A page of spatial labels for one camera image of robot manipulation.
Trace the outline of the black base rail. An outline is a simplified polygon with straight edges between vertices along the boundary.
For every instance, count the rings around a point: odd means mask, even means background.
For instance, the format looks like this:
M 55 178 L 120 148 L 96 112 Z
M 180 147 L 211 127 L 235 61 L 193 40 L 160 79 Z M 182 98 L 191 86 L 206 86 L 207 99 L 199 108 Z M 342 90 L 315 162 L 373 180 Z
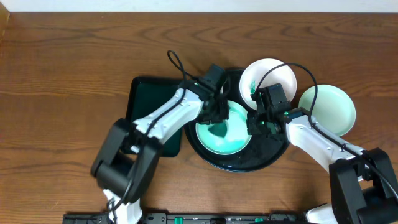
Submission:
M 63 224 L 106 224 L 113 223 L 105 214 L 65 214 Z M 308 223 L 304 218 L 293 214 L 254 215 L 168 215 L 166 213 L 147 213 L 138 224 L 269 224 L 269 223 Z

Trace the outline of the mint green plate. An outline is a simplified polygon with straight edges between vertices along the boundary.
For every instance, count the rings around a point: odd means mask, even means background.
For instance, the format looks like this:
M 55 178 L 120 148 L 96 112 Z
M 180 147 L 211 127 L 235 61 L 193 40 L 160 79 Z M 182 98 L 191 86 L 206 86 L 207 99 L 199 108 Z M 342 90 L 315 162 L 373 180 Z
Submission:
M 222 123 L 228 126 L 227 135 L 224 138 L 209 133 L 208 127 L 212 124 L 196 124 L 195 131 L 199 142 L 207 151 L 226 156 L 241 151 L 251 140 L 247 132 L 248 112 L 240 104 L 228 101 L 229 118 Z
M 326 129 L 338 136 L 348 133 L 356 121 L 356 108 L 343 90 L 332 85 L 318 85 L 312 115 Z

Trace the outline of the mint green plate front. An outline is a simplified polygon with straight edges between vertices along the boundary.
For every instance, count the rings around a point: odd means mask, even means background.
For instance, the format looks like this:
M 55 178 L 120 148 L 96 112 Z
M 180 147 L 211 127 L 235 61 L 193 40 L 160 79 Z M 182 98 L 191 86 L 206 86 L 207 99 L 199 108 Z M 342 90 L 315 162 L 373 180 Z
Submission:
M 212 124 L 196 124 L 195 131 L 199 142 L 207 151 L 226 156 L 241 151 L 251 140 L 247 132 L 248 112 L 240 104 L 228 101 L 229 118 L 222 123 L 228 126 L 227 135 L 224 138 L 209 133 L 208 127 Z

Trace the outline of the dark green rectangular tray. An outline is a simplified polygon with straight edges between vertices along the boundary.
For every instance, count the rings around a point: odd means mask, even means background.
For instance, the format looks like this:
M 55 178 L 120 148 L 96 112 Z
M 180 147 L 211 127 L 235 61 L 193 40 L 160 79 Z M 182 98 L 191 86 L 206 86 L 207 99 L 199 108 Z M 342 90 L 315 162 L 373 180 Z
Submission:
M 135 77 L 131 83 L 125 119 L 133 122 L 161 107 L 174 96 L 181 80 L 162 77 Z

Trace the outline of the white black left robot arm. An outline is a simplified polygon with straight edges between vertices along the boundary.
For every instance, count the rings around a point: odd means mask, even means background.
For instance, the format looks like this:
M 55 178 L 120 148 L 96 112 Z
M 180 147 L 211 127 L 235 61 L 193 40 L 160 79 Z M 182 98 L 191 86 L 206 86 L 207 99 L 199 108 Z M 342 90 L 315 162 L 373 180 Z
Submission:
M 164 144 L 185 124 L 225 120 L 226 78 L 184 80 L 174 95 L 143 118 L 117 120 L 91 166 L 108 199 L 110 223 L 137 223 Z

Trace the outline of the round black tray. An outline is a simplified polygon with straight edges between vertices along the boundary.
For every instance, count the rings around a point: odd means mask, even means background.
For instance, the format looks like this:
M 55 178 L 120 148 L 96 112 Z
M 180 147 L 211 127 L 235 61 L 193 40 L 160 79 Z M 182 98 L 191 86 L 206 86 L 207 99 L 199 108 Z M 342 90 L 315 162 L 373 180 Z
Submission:
M 229 90 L 228 101 L 240 104 L 249 112 L 251 108 L 245 104 L 239 92 L 239 81 L 242 73 L 243 71 L 240 69 L 227 70 L 226 74 L 231 79 L 231 85 L 226 85 L 225 88 Z M 230 172 L 251 172 L 263 169 L 278 160 L 289 146 L 289 142 L 283 134 L 268 137 L 251 135 L 251 140 L 241 151 L 222 156 L 207 151 L 199 142 L 195 131 L 196 124 L 192 121 L 184 126 L 185 134 L 192 148 L 211 165 Z

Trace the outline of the green sponge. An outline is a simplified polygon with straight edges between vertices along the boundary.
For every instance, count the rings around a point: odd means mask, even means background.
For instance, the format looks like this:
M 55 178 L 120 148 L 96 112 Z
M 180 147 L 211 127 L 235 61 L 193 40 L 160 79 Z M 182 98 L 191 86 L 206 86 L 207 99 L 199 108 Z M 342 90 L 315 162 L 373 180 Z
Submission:
M 226 123 L 216 123 L 209 126 L 208 131 L 214 136 L 224 138 L 227 135 L 228 126 Z

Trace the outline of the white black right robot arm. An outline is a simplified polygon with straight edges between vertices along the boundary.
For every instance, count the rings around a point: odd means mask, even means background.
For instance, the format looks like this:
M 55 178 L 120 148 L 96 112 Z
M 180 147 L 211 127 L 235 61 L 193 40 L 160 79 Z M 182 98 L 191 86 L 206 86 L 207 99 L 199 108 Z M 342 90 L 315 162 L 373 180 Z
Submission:
M 309 223 L 394 223 L 397 179 L 389 156 L 367 151 L 318 124 L 303 108 L 271 106 L 248 113 L 249 134 L 280 136 L 300 148 L 329 174 L 331 203 L 305 212 Z

